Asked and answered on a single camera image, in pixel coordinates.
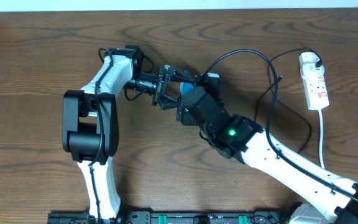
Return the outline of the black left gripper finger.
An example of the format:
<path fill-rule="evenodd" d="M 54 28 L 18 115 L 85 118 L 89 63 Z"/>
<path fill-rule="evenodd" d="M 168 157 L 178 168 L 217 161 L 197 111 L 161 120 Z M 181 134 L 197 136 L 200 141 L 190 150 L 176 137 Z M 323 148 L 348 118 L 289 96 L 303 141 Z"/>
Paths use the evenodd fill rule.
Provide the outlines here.
<path fill-rule="evenodd" d="M 194 79 L 179 70 L 174 70 L 170 75 L 169 80 L 171 82 L 194 83 Z"/>
<path fill-rule="evenodd" d="M 170 95 L 163 95 L 160 99 L 160 109 L 161 110 L 169 110 L 178 108 L 180 105 L 180 97 L 174 98 Z"/>

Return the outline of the blue Galaxy smartphone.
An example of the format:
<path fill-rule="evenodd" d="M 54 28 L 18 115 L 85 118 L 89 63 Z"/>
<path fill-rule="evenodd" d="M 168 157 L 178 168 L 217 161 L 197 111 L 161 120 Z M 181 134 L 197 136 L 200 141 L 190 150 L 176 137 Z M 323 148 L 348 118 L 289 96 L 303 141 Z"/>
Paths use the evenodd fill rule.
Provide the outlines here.
<path fill-rule="evenodd" d="M 189 91 L 191 91 L 193 89 L 194 89 L 193 83 L 185 83 L 185 82 L 180 83 L 179 91 L 180 91 L 181 96 L 187 94 Z"/>

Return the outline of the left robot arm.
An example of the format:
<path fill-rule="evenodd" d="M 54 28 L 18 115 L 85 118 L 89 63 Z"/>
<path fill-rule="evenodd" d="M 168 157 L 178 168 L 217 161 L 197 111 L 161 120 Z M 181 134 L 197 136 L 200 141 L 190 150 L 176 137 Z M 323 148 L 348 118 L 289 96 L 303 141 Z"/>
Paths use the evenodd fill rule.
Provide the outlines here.
<path fill-rule="evenodd" d="M 125 223 L 121 199 L 114 182 L 113 157 L 119 144 L 116 99 L 132 89 L 154 97 L 163 109 L 176 106 L 176 99 L 165 94 L 168 82 L 191 84 L 188 71 L 165 65 L 157 74 L 143 72 L 148 59 L 137 45 L 100 48 L 103 65 L 80 90 L 63 96 L 62 145 L 81 169 L 89 196 L 89 223 Z"/>

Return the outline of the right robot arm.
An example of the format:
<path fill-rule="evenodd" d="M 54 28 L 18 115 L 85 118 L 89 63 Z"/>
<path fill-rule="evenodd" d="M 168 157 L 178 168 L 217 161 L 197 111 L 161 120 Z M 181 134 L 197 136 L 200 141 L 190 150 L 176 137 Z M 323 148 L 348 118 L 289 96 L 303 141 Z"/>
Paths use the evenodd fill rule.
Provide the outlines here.
<path fill-rule="evenodd" d="M 178 120 L 198 125 L 201 136 L 227 159 L 261 170 L 303 197 L 288 223 L 358 223 L 358 183 L 317 166 L 275 139 L 261 125 L 229 115 L 219 93 L 181 89 Z"/>

